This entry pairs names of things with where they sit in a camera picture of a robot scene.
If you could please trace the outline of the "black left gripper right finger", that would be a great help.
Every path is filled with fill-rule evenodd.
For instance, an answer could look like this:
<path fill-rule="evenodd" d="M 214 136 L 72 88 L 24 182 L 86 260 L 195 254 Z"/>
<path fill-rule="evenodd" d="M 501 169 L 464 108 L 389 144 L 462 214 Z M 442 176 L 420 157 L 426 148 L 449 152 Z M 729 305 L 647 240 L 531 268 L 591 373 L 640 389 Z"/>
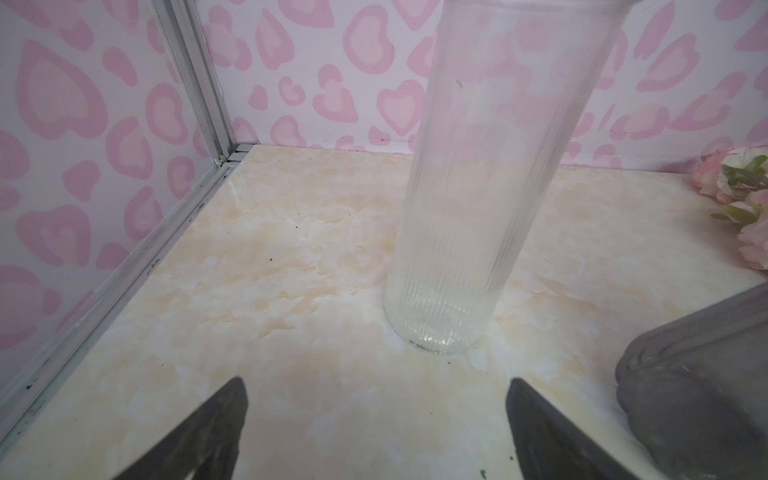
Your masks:
<path fill-rule="evenodd" d="M 505 407 L 523 478 L 636 479 L 525 380 L 511 380 Z"/>

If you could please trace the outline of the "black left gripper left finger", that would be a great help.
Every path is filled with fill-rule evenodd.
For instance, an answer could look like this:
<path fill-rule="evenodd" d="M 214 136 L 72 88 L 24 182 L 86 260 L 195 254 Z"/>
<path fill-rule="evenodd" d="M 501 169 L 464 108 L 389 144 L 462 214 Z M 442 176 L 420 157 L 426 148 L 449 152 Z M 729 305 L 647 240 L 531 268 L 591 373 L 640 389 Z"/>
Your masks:
<path fill-rule="evenodd" d="M 116 478 L 232 478 L 247 408 L 244 381 L 236 376 Z"/>

